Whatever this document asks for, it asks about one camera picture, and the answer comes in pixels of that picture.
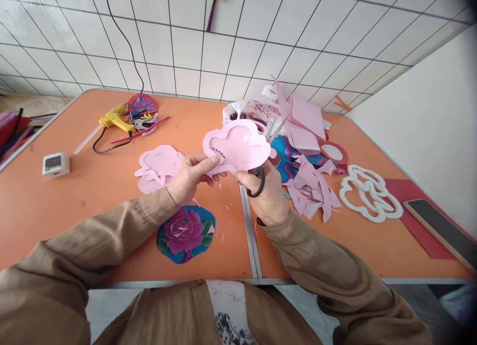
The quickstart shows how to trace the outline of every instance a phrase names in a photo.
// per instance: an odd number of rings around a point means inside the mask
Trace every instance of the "black scissor handle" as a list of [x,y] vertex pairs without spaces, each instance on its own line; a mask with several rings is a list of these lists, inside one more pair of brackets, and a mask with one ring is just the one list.
[[255,169],[255,172],[253,174],[255,176],[260,177],[260,186],[258,187],[258,190],[255,194],[252,194],[250,190],[247,189],[248,197],[252,197],[252,198],[257,197],[263,191],[263,187],[265,186],[265,169],[263,168],[263,166],[259,166]]

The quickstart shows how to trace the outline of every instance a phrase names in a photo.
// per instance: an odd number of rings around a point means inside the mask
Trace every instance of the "small white device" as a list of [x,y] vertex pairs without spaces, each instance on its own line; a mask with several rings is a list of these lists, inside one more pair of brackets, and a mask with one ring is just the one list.
[[59,152],[43,157],[43,175],[49,178],[70,173],[70,157]]

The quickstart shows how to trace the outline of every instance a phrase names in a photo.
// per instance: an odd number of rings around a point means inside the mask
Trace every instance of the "orange table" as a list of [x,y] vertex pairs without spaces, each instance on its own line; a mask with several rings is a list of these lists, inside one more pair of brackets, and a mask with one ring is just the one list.
[[[332,123],[330,141],[346,150],[349,164],[373,170],[384,179],[407,179],[350,119],[334,114],[325,114],[324,117]],[[338,195],[343,176],[324,176]],[[356,190],[348,192],[347,197],[355,205],[364,205]],[[302,218],[324,236],[351,249],[385,280],[446,283],[462,282],[463,278],[471,279],[472,274],[457,260],[431,259],[399,219],[374,223],[346,206],[338,210],[341,212],[333,212],[326,224],[323,224],[321,211],[311,221],[305,216]],[[275,249],[260,228],[257,229],[256,245],[259,256],[258,276],[262,278],[260,283],[278,284],[280,279],[288,278]]]
[[[204,135],[222,126],[224,103],[154,96],[160,105],[159,118],[171,118],[153,134],[98,155],[91,148],[97,133],[79,154],[72,155],[71,174],[57,179],[41,175],[45,155],[59,151],[71,155],[100,117],[132,95],[103,89],[83,93],[0,173],[0,270],[25,257],[39,240],[140,197],[133,174],[140,168],[143,152],[170,144],[184,154],[197,153]],[[97,147],[104,150],[124,136],[119,128],[110,128]],[[221,182],[222,190],[200,185],[195,196],[216,218],[216,236],[205,253],[176,265],[159,252],[154,235],[108,281],[253,278],[239,187],[232,175]]]

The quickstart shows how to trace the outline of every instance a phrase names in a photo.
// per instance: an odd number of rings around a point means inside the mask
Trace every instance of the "hand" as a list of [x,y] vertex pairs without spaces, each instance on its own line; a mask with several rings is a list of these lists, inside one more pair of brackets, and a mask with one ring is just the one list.
[[[290,207],[283,196],[281,176],[278,170],[269,160],[265,161],[263,168],[265,169],[265,186],[259,196],[249,198],[249,201],[262,222],[267,226],[273,226],[283,223],[287,219]],[[260,186],[260,179],[255,175],[238,171],[235,177],[252,193],[255,193]]]
[[184,157],[182,165],[176,176],[167,185],[172,200],[177,206],[185,206],[191,202],[200,182],[206,182],[209,186],[215,186],[214,180],[219,181],[220,176],[227,176],[222,172],[212,177],[206,175],[220,163],[220,158],[213,155],[207,158],[204,154],[194,154]]

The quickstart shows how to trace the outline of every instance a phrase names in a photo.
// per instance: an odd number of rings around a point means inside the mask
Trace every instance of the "yellow glue gun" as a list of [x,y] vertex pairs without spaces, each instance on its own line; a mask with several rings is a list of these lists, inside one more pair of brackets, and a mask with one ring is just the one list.
[[116,107],[114,107],[111,111],[106,113],[104,118],[101,118],[99,120],[99,123],[107,128],[116,125],[120,127],[122,130],[124,130],[126,133],[132,132],[134,133],[136,129],[134,128],[134,125],[128,124],[125,121],[121,119],[121,116],[126,112],[126,108],[128,107],[128,104],[120,104]]

